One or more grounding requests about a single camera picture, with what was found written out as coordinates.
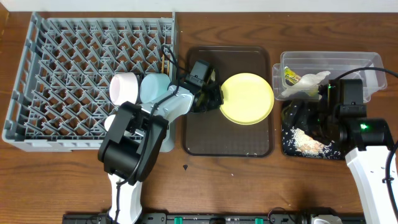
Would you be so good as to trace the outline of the white tissue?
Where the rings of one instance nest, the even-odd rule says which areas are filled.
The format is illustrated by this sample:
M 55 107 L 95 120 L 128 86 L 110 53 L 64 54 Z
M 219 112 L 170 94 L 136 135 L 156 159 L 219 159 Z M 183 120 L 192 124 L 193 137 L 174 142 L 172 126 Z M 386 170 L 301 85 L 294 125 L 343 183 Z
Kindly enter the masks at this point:
M 303 90 L 318 88 L 319 83 L 324 80 L 330 73 L 331 72 L 329 71 L 323 71 L 317 74 L 306 74 L 296 84 L 284 90 L 281 95 L 284 97 L 288 97 Z

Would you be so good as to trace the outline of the yellow round plate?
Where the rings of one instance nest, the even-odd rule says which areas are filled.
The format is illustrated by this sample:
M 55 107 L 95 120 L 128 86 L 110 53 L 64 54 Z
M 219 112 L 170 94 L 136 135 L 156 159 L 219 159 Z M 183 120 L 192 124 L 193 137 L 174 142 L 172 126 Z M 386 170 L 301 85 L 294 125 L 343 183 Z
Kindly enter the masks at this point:
M 229 77 L 222 85 L 221 113 L 240 125 L 252 125 L 267 118 L 274 106 L 270 84 L 259 75 L 239 73 Z

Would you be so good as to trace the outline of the green yellow wrapper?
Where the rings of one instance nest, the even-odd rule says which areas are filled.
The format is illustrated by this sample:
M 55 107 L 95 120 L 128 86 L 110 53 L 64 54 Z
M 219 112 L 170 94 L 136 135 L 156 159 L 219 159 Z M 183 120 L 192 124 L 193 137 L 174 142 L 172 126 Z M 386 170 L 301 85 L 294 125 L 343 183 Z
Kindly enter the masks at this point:
M 293 70 L 289 67 L 284 67 L 284 78 L 286 83 L 289 86 L 293 86 L 297 84 L 301 80 L 301 76 L 297 75 Z

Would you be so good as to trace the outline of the light blue bowl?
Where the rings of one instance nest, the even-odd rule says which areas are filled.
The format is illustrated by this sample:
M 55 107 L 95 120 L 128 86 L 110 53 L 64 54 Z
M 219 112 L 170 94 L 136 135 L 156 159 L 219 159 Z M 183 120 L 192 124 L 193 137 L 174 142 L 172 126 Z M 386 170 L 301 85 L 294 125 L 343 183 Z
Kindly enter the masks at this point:
M 170 78 L 164 73 L 150 73 L 141 82 L 139 97 L 142 103 L 148 103 L 164 94 L 170 85 Z

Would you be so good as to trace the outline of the white pink shallow bowl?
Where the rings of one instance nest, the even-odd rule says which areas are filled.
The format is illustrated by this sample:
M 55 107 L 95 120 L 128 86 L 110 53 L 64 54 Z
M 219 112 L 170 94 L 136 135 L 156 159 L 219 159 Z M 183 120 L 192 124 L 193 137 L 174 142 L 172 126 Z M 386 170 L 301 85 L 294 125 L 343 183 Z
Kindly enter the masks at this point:
M 139 94 L 139 82 L 134 73 L 119 73 L 112 79 L 109 95 L 114 105 L 120 106 L 125 102 L 135 104 Z

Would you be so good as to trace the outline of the white cup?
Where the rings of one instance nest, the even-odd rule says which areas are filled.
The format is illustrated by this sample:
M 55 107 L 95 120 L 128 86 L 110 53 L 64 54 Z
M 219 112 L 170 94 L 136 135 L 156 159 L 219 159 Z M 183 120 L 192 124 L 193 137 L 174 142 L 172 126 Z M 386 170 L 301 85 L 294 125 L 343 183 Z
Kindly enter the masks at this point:
M 110 116 L 108 116 L 105 121 L 104 121 L 104 127 L 106 131 L 109 131 L 114 119 L 115 119 L 116 115 L 112 114 Z

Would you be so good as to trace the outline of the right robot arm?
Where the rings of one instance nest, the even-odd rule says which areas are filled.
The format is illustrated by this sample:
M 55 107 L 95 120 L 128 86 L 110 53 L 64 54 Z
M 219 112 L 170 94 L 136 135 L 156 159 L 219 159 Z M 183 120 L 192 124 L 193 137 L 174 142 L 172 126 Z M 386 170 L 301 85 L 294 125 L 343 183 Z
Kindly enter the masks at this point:
M 335 143 L 356 183 L 367 223 L 397 223 L 397 142 L 386 120 L 368 118 L 363 82 L 347 71 L 321 85 L 318 102 L 292 100 L 282 123 L 323 144 Z

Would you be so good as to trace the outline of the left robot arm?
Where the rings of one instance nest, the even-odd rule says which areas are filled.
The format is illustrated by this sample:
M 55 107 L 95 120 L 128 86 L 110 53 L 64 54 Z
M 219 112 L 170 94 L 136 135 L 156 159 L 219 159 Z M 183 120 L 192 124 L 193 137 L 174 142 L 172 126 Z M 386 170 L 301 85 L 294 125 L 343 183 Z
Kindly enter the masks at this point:
M 136 223 L 142 213 L 142 183 L 157 161 L 170 123 L 187 113 L 219 109 L 220 76 L 214 66 L 198 60 L 175 83 L 164 73 L 150 73 L 142 81 L 133 73 L 117 74 L 109 93 L 119 108 L 105 120 L 106 135 L 98 151 L 113 188 L 106 222 Z

